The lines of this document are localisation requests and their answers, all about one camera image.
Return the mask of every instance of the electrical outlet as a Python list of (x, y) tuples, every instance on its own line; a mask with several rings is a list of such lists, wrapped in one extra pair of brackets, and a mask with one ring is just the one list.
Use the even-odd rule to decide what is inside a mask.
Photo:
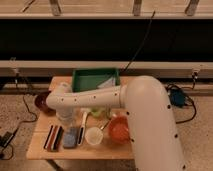
[(18, 76), (19, 75), (19, 69), (18, 68), (11, 68), (13, 73), (15, 74), (15, 76)]
[(193, 79), (198, 79), (199, 72), (200, 72), (200, 69), (193, 69), (192, 70), (192, 78)]

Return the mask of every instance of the floor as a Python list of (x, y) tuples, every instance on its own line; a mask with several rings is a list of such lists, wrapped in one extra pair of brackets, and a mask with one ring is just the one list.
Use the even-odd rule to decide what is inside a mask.
[[(33, 96), (26, 96), (30, 109), (39, 113), (34, 106)], [(187, 171), (213, 170), (213, 98), (193, 97), (198, 109), (197, 117), (185, 124), (178, 125), (179, 136), (183, 146)], [(175, 118), (183, 119), (193, 112), (191, 109), (174, 108)], [(0, 95), (0, 135), (13, 131), (20, 120), (31, 119), (21, 95)], [(23, 124), (17, 136), (12, 141), (14, 157), (9, 161), (0, 160), (1, 171), (52, 171), (45, 161), (26, 159), (26, 151), (30, 143), (36, 123)], [(130, 171), (134, 170), (133, 160), (74, 160), (56, 161), (64, 170), (73, 171)]]

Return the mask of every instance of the plastic cup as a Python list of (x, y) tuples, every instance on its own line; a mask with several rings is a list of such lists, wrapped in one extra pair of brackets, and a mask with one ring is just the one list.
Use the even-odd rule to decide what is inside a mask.
[(127, 118), (125, 116), (117, 116), (113, 118), (108, 127), (109, 137), (112, 141), (125, 144), (129, 142), (129, 129), (127, 124)]
[(103, 137), (103, 132), (98, 127), (91, 127), (87, 129), (85, 133), (85, 139), (87, 143), (93, 146), (99, 145), (103, 140)]

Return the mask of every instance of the green tray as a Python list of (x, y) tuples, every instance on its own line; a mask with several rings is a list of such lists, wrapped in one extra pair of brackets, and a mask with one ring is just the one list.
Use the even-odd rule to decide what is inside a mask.
[(95, 90), (111, 77), (115, 77), (116, 85), (120, 85), (119, 72), (116, 68), (76, 69), (73, 71), (72, 90), (73, 92)]

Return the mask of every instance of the red object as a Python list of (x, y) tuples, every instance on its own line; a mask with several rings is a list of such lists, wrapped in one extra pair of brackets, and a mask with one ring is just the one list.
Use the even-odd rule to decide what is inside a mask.
[(44, 113), (50, 113), (54, 111), (53, 109), (49, 108), (46, 104), (46, 99), (51, 91), (40, 93), (35, 99), (35, 105)]
[(124, 144), (130, 140), (127, 118), (125, 116), (113, 118), (108, 128), (109, 136), (114, 142)]

